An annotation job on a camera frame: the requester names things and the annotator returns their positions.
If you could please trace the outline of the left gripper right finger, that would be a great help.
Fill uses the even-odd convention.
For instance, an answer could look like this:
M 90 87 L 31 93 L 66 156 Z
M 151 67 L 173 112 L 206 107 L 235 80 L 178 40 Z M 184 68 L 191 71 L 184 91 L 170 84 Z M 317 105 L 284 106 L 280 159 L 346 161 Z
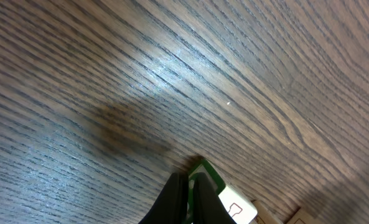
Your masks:
M 193 189 L 194 224 L 235 224 L 205 173 L 199 173 Z

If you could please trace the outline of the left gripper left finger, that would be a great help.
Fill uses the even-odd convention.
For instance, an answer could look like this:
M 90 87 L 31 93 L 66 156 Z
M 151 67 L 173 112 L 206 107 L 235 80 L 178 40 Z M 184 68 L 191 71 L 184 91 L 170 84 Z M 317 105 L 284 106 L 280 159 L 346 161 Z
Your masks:
M 189 178 L 173 173 L 139 224 L 182 224 L 187 216 Z

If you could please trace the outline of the white letter I block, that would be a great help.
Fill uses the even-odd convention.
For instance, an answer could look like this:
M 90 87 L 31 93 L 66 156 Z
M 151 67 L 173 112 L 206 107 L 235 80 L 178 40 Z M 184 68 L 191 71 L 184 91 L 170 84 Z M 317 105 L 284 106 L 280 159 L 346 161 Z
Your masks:
M 206 174 L 225 210 L 232 217 L 235 223 L 250 223 L 252 219 L 254 219 L 258 212 L 251 201 L 248 200 L 241 191 L 228 180 L 228 177 L 221 169 L 210 161 L 201 159 L 188 171 L 189 197 L 187 202 L 187 216 L 184 223 L 193 223 L 194 200 L 192 199 L 192 196 L 195 178 L 199 173 Z

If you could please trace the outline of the red letter U block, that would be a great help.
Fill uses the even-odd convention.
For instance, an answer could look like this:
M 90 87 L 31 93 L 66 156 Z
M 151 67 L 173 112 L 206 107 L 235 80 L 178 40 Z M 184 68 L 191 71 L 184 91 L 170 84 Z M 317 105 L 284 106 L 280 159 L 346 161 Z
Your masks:
M 272 212 L 270 212 L 260 200 L 255 200 L 253 205 L 256 207 L 257 215 L 250 224 L 283 224 Z

